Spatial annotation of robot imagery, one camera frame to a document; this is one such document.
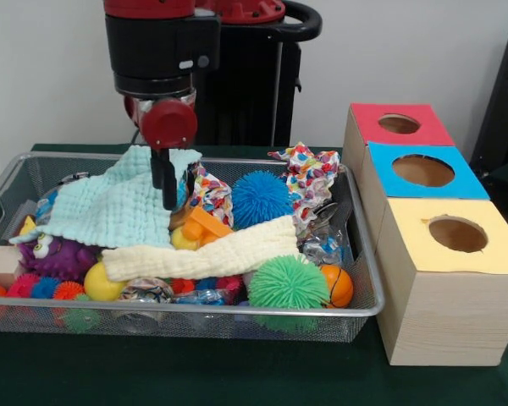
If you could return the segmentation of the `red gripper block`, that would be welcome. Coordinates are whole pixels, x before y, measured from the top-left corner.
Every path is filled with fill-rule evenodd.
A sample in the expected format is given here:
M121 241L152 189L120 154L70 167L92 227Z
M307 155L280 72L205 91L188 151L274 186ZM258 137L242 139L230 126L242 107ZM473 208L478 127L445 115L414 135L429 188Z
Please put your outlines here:
M198 129L196 93L158 100L124 96L124 108L151 151L152 185L162 192L163 207L176 211L178 187L170 149L190 146Z

